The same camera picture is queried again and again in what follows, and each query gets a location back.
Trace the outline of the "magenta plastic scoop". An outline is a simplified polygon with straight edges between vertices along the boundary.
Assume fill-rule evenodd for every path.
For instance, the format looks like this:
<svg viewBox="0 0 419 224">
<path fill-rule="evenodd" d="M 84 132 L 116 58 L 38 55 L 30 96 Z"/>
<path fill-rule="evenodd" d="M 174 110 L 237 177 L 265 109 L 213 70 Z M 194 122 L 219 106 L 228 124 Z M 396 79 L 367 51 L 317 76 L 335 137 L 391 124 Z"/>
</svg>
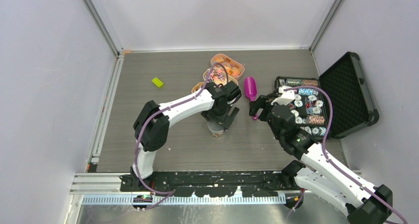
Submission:
<svg viewBox="0 0 419 224">
<path fill-rule="evenodd" d="M 257 85 L 253 77 L 246 77 L 244 79 L 245 96 L 250 102 L 256 100 L 257 97 Z"/>
</svg>

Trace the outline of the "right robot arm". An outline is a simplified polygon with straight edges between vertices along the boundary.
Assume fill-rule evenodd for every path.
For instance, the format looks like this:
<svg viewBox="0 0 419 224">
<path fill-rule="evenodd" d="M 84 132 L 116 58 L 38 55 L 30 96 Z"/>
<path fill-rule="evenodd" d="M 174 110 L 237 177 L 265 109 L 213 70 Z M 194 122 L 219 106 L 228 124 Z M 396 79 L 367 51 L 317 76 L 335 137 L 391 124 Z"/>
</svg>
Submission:
<svg viewBox="0 0 419 224">
<path fill-rule="evenodd" d="M 392 191 L 376 186 L 348 169 L 326 151 L 316 137 L 296 123 L 287 104 L 261 95 L 249 102 L 249 115 L 261 110 L 259 120 L 268 123 L 274 138 L 295 157 L 283 169 L 282 183 L 287 189 L 309 190 L 341 211 L 351 224 L 382 224 L 393 213 Z"/>
</svg>

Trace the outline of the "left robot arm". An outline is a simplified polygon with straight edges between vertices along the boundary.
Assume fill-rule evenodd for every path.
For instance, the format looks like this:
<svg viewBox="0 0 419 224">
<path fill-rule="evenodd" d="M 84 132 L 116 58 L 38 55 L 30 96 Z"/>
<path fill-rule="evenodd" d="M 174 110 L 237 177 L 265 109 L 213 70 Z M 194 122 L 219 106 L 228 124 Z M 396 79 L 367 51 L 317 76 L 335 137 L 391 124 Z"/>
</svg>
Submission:
<svg viewBox="0 0 419 224">
<path fill-rule="evenodd" d="M 133 186 L 139 191 L 151 187 L 150 175 L 157 150 L 166 143 L 173 125 L 200 113 L 208 122 L 228 130 L 240 110 L 233 105 L 241 96 L 242 92 L 234 82 L 225 85 L 211 82 L 199 91 L 171 102 L 157 104 L 148 101 L 133 124 L 136 139 Z"/>
</svg>

